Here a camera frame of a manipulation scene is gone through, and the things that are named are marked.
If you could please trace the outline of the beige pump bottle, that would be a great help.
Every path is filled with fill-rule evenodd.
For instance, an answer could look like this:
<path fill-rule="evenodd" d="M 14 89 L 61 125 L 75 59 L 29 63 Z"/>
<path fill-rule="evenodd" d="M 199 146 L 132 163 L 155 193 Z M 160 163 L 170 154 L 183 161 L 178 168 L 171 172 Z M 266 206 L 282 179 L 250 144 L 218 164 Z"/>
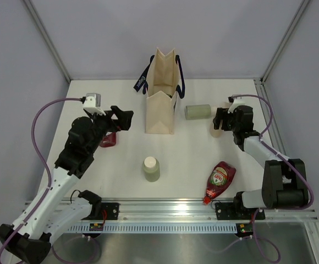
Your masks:
<path fill-rule="evenodd" d="M 211 119 L 213 119 L 216 116 L 217 108 L 229 108 L 231 103 L 229 102 L 221 102 L 218 106 L 212 106 L 211 107 Z M 223 130 L 221 129 L 214 129 L 213 121 L 210 123 L 210 134 L 214 138 L 218 138 L 223 133 Z"/>

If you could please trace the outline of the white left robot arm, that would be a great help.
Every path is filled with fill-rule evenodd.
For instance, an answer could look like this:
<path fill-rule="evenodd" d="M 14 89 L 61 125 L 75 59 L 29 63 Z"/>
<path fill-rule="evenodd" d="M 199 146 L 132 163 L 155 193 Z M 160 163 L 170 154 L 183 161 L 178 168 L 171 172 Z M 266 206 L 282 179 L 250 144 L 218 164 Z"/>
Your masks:
<path fill-rule="evenodd" d="M 86 114 L 72 122 L 45 189 L 12 224 L 0 226 L 3 248 L 25 263 L 41 263 L 54 242 L 74 223 L 102 215 L 101 197 L 88 190 L 82 191 L 58 215 L 54 212 L 94 161 L 94 153 L 104 137 L 108 133 L 128 131 L 134 112 L 111 106 L 105 112 L 87 110 Z"/>

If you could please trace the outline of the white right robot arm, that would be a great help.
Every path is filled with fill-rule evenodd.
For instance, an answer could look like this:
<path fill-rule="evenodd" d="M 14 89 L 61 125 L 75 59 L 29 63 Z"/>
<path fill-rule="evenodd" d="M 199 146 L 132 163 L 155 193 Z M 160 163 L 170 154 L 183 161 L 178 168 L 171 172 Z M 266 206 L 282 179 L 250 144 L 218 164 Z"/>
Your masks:
<path fill-rule="evenodd" d="M 254 129 L 253 117 L 253 108 L 242 105 L 233 110 L 217 108 L 213 119 L 215 130 L 231 131 L 234 143 L 263 168 L 262 187 L 238 192 L 233 199 L 233 213 L 245 218 L 258 208 L 302 210 L 309 207 L 312 196 L 306 181 L 305 163 L 265 143 Z"/>

